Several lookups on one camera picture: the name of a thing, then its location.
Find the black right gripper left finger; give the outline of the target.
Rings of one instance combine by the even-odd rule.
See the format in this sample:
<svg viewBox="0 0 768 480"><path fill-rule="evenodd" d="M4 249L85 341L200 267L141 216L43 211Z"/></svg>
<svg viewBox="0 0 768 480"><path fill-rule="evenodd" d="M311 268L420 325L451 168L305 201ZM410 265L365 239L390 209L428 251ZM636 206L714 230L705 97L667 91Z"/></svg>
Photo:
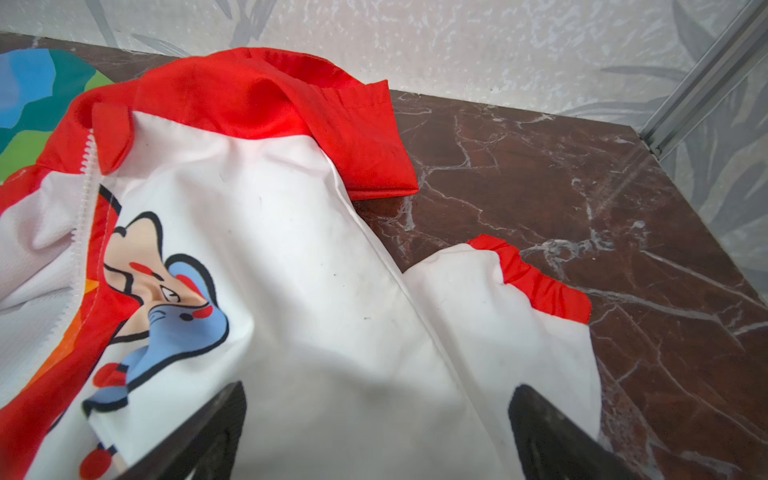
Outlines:
<svg viewBox="0 0 768 480"><path fill-rule="evenodd" d="M231 477L247 410L243 384L232 382L172 432L122 479Z"/></svg>

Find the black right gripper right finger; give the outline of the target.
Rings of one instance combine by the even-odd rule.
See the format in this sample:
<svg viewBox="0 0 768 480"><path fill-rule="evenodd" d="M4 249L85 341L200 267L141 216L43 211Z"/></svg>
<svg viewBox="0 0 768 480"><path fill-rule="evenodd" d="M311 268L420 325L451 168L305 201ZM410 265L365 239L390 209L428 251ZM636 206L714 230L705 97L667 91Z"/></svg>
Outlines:
<svg viewBox="0 0 768 480"><path fill-rule="evenodd" d="M518 386L508 406L524 477L549 479L635 479L614 454L571 421L533 387Z"/></svg>

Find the red white rainbow kids jacket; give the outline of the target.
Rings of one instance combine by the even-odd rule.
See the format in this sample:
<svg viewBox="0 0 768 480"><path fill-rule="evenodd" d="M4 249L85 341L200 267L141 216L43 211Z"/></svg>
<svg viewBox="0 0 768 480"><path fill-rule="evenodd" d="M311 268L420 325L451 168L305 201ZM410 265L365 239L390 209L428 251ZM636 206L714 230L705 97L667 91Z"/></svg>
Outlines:
<svg viewBox="0 0 768 480"><path fill-rule="evenodd" d="M399 268L386 83L240 48L111 84L1 57L1 475L116 479L226 385L229 479L521 479L526 384L597 440L587 296L481 235Z"/></svg>

